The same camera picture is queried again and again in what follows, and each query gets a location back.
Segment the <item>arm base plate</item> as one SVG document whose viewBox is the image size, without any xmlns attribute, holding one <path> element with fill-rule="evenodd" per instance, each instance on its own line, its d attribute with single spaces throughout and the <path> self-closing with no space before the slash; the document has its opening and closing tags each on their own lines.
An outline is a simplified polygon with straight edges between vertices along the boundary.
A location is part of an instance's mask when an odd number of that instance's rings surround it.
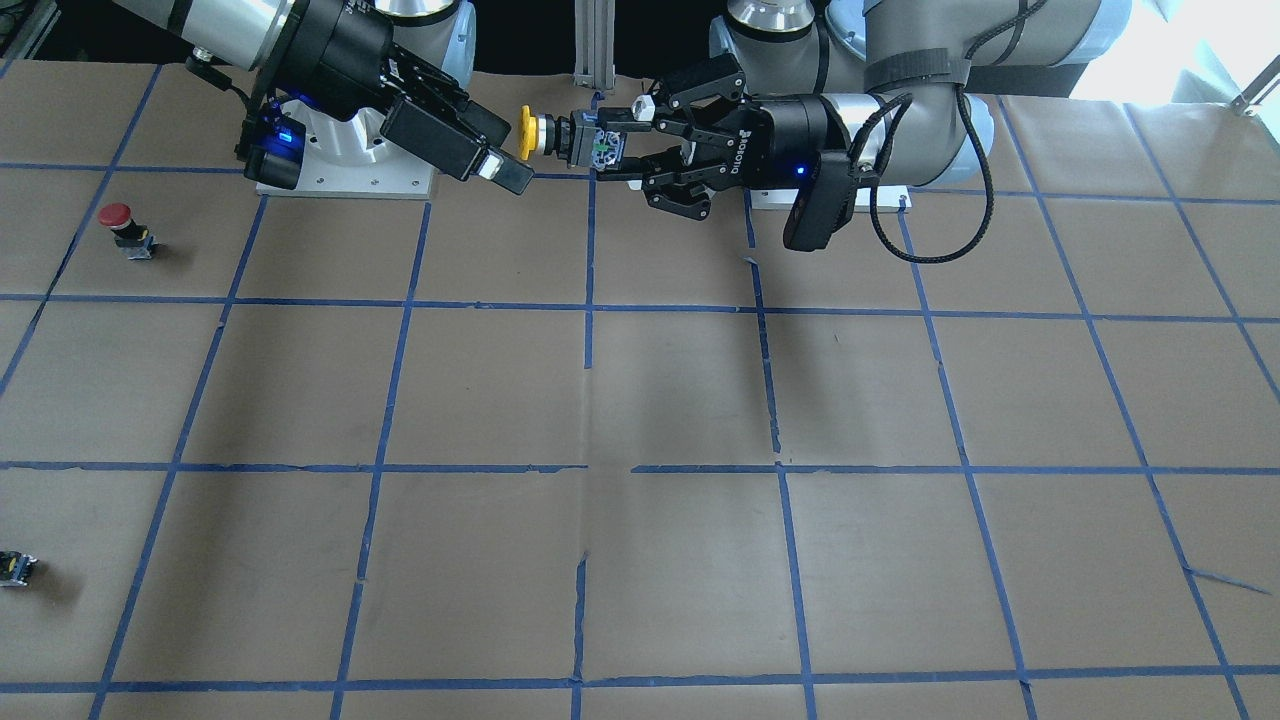
<svg viewBox="0 0 1280 720">
<path fill-rule="evenodd" d="M 790 211 L 797 199 L 797 188 L 749 190 L 751 208 L 755 210 Z M 859 190 L 854 211 L 869 214 L 872 206 L 869 190 Z M 877 190 L 876 208 L 878 211 L 909 211 L 913 201 L 906 186 L 881 186 Z"/>
<path fill-rule="evenodd" d="M 333 199 L 429 200 L 438 170 L 380 135 L 385 115 L 360 109 L 351 120 L 335 120 L 298 100 L 283 105 L 306 131 L 298 184 L 282 190 L 257 183 L 259 195 Z"/>
</svg>

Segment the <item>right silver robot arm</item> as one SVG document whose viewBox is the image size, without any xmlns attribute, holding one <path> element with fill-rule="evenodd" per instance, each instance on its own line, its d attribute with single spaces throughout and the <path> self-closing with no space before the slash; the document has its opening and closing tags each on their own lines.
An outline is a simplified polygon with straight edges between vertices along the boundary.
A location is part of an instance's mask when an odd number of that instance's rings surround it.
<svg viewBox="0 0 1280 720">
<path fill-rule="evenodd" d="M 467 1 L 128 1 L 192 46 L 187 69 L 233 88 L 256 74 L 236 156 L 262 195 L 429 199 L 436 178 L 522 193 L 532 168 L 509 124 L 468 96 Z"/>
</svg>

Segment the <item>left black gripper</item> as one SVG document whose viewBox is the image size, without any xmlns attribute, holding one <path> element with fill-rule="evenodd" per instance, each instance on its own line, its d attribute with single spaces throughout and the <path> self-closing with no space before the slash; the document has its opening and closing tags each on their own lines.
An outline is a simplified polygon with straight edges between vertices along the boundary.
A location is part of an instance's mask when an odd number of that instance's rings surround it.
<svg viewBox="0 0 1280 720">
<path fill-rule="evenodd" d="M 596 141 L 657 131 L 735 145 L 681 145 L 644 158 L 626 158 L 621 145 L 594 145 L 596 178 L 625 181 L 650 208 L 700 222 L 718 191 L 795 190 L 815 173 L 823 151 L 849 149 L 842 119 L 820 95 L 742 102 L 744 91 L 742 67 L 726 53 L 662 76 L 626 108 L 598 109 Z"/>
</svg>

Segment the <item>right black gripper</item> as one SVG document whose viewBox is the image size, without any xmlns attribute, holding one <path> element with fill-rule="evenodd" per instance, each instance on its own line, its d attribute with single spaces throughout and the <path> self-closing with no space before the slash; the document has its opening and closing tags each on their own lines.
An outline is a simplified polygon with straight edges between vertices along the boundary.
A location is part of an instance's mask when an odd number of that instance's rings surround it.
<svg viewBox="0 0 1280 720">
<path fill-rule="evenodd" d="M 502 145 L 511 124 L 474 101 L 440 67 L 396 50 L 393 24 L 366 1 L 293 1 L 255 81 L 255 124 L 279 111 L 274 92 L 338 120 L 387 114 L 380 135 L 458 181 L 472 176 L 521 195 L 535 170 Z"/>
</svg>

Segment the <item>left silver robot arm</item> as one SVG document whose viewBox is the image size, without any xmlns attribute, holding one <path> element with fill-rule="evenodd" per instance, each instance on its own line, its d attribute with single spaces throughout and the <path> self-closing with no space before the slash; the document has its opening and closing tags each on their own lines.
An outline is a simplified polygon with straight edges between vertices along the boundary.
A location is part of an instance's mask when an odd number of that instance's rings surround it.
<svg viewBox="0 0 1280 720">
<path fill-rule="evenodd" d="M 703 219 L 744 187 L 792 193 L 787 246 L 818 249 L 884 186 L 989 177 L 977 68 L 1083 65 L 1125 1 L 730 1 L 707 59 L 626 108 L 526 120 L 540 150 Z"/>
</svg>

